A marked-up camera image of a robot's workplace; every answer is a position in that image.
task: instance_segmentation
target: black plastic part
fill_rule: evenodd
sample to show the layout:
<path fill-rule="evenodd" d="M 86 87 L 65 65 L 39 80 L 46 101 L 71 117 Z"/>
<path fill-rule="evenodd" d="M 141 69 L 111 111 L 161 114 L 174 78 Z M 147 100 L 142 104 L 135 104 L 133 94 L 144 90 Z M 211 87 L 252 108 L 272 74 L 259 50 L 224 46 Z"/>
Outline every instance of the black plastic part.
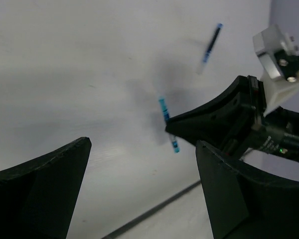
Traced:
<path fill-rule="evenodd" d="M 277 108 L 266 117 L 263 83 L 238 76 L 212 101 L 166 123 L 166 132 L 196 145 L 206 141 L 227 155 L 248 148 L 299 162 L 299 113 Z"/>
<path fill-rule="evenodd" d="M 275 54 L 275 58 L 286 80 L 288 77 L 297 77 L 297 72 L 299 71 L 299 56 L 287 55 L 284 50 L 281 50 Z M 286 65 L 281 65 L 281 60 L 286 61 Z"/>
<path fill-rule="evenodd" d="M 65 239 L 91 149 L 79 138 L 0 172 L 0 239 Z"/>
<path fill-rule="evenodd" d="M 197 165 L 215 239 L 299 239 L 299 182 L 199 141 Z"/>
<path fill-rule="evenodd" d="M 215 31 L 215 33 L 214 33 L 214 36 L 213 36 L 213 39 L 211 40 L 210 44 L 208 45 L 208 48 L 207 48 L 207 51 L 206 51 L 206 52 L 208 52 L 209 54 L 210 54 L 210 52 L 212 51 L 212 49 L 213 49 L 213 47 L 214 47 L 214 45 L 215 45 L 215 42 L 216 42 L 216 40 L 217 40 L 217 37 L 218 37 L 218 35 L 219 35 L 220 30 L 221 30 L 220 27 L 218 27 L 218 28 L 216 29 L 216 31 Z"/>

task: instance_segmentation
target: silver bolt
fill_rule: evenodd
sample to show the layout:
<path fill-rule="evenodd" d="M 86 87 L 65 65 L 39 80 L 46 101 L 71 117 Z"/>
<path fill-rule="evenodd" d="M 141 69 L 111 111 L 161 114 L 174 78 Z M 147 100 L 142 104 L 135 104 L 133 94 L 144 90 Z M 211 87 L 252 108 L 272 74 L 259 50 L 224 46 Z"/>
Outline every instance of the silver bolt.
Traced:
<path fill-rule="evenodd" d="M 287 78 L 287 81 L 293 83 L 293 82 L 296 82 L 297 79 L 295 77 L 290 76 L 290 77 Z"/>
<path fill-rule="evenodd" d="M 279 65 L 286 66 L 286 65 L 288 65 L 288 61 L 286 61 L 285 59 L 280 59 L 279 60 Z"/>
<path fill-rule="evenodd" d="M 293 127 L 293 125 L 290 122 L 288 122 L 286 129 L 291 129 L 292 127 Z"/>
<path fill-rule="evenodd" d="M 283 154 L 285 154 L 285 153 L 287 153 L 288 152 L 288 150 L 286 149 L 286 148 L 282 148 L 281 150 L 280 150 L 280 153 L 283 153 Z"/>

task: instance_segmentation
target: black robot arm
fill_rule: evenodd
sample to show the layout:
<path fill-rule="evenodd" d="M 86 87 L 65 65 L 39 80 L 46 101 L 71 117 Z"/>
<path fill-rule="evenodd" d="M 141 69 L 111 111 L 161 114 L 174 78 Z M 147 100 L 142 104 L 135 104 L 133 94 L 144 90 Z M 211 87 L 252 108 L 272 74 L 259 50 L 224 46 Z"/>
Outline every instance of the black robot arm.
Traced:
<path fill-rule="evenodd" d="M 212 101 L 171 118 L 165 130 L 237 158 L 252 148 L 299 162 L 299 113 L 278 107 L 263 116 L 265 109 L 263 82 L 238 76 Z"/>

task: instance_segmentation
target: flying pen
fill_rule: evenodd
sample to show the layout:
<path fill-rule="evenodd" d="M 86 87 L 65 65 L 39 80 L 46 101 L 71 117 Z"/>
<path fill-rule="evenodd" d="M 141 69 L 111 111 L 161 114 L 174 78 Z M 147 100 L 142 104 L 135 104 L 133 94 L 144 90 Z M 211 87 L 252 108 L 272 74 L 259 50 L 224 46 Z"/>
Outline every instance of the flying pen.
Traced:
<path fill-rule="evenodd" d="M 158 101 L 159 101 L 160 108 L 161 108 L 163 116 L 164 116 L 164 121 L 167 122 L 169 120 L 169 113 L 168 113 L 167 106 L 165 103 L 165 98 L 161 96 Z M 179 147 L 178 147 L 176 137 L 174 135 L 169 134 L 169 140 L 171 142 L 171 145 L 173 146 L 174 152 L 178 153 Z"/>
<path fill-rule="evenodd" d="M 210 56 L 210 53 L 211 53 L 211 51 L 212 51 L 212 49 L 213 49 L 213 47 L 214 47 L 214 45 L 215 45 L 215 42 L 216 42 L 216 40 L 217 40 L 217 37 L 218 37 L 219 32 L 220 32 L 220 30 L 221 30 L 222 27 L 223 27 L 223 24 L 221 24 L 221 23 L 219 23 L 219 24 L 217 25 L 217 28 L 216 28 L 215 33 L 214 33 L 214 36 L 213 36 L 211 42 L 209 43 L 208 48 L 207 48 L 207 50 L 206 50 L 206 52 L 205 52 L 203 58 L 202 58 L 201 61 L 200 61 L 200 64 L 199 64 L 198 67 L 197 67 L 197 71 L 196 71 L 196 73 L 197 73 L 198 75 L 201 75 L 201 73 L 203 72 L 204 66 L 206 65 L 206 63 L 207 63 L 207 61 L 208 61 L 208 58 L 209 58 L 209 56 Z"/>

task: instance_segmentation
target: white plastic mount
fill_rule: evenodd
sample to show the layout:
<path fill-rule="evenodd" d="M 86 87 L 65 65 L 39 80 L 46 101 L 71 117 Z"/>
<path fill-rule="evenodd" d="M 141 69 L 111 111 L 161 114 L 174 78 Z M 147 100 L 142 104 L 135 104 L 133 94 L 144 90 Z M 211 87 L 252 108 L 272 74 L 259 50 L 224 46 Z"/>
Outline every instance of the white plastic mount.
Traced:
<path fill-rule="evenodd" d="M 260 80 L 264 82 L 266 116 L 299 91 L 299 72 L 295 82 L 287 81 L 274 57 L 274 54 L 281 50 L 288 55 L 295 55 L 296 51 L 288 34 L 282 34 L 277 25 L 258 33 L 253 37 L 253 41 L 255 53 L 264 67 Z"/>

